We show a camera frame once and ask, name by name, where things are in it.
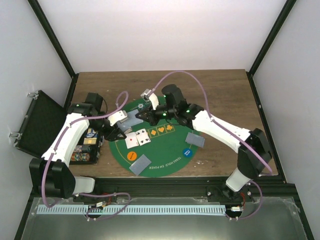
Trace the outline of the ace of diamonds card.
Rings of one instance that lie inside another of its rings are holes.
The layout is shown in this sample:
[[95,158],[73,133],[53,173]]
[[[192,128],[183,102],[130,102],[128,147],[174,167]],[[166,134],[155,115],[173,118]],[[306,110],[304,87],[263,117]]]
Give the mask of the ace of diamonds card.
[[127,149],[131,149],[131,148],[139,146],[139,142],[138,142],[138,139],[136,137],[135,132],[130,132],[130,133],[126,134],[125,144],[126,144]]

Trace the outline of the three of clubs card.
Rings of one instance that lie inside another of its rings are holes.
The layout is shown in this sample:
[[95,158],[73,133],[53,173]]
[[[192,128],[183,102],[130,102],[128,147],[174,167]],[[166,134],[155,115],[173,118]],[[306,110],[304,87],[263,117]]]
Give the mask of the three of clubs card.
[[148,132],[145,128],[139,129],[135,132],[138,144],[140,146],[148,144],[151,142]]

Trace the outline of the orange big blind button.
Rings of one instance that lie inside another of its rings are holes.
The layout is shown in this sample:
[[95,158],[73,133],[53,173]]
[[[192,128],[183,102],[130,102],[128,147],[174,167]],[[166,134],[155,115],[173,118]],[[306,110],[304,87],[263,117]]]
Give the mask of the orange big blind button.
[[130,151],[126,157],[129,161],[133,162],[138,158],[138,155],[135,151]]

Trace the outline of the dealt cards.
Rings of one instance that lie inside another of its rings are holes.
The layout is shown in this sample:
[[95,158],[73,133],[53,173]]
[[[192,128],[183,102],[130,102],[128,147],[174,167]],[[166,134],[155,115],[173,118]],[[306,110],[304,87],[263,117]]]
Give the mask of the dealt cards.
[[151,160],[143,154],[129,167],[129,170],[139,176],[151,163]]
[[189,132],[186,136],[185,142],[190,145],[203,148],[205,145],[205,138],[200,135]]

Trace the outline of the blue small blind button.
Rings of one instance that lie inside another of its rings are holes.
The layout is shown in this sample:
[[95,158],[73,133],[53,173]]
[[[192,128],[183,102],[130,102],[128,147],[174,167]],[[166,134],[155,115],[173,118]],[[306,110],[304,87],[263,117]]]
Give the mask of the blue small blind button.
[[185,148],[183,149],[182,154],[185,158],[191,158],[193,156],[193,150],[190,148]]

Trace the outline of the blue patterned card deck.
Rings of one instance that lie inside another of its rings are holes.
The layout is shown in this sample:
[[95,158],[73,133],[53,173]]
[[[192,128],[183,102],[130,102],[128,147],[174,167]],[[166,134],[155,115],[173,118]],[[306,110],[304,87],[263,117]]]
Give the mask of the blue patterned card deck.
[[132,130],[132,124],[131,123],[125,123],[125,122],[117,122],[117,126],[125,133],[131,133]]

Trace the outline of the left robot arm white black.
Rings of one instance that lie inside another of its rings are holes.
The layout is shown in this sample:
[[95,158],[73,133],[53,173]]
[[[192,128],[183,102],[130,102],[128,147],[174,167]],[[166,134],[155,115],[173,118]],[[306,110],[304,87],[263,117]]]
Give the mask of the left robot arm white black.
[[125,117],[121,111],[125,103],[117,103],[116,110],[110,113],[101,110],[102,103],[102,96],[89,93],[85,102],[71,104],[51,146],[41,158],[31,160],[33,189],[41,195],[44,204],[48,203],[47,198],[68,199],[73,195],[84,195],[91,202],[101,198],[102,189],[95,185],[94,178],[74,176],[69,167],[72,154],[87,129],[102,134],[109,142],[126,138],[117,125]]

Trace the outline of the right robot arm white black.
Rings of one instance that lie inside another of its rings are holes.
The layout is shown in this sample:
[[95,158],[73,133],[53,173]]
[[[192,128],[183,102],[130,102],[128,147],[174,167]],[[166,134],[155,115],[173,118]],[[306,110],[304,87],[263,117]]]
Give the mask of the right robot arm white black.
[[264,169],[271,169],[271,148],[261,129],[248,130],[232,125],[203,107],[188,103],[175,84],[166,85],[161,92],[164,104],[160,104],[151,89],[146,89],[140,96],[147,105],[135,116],[151,126],[156,126],[160,120],[175,119],[180,126],[209,135],[237,153],[237,166],[221,187],[225,200],[236,200],[245,185],[258,178]]

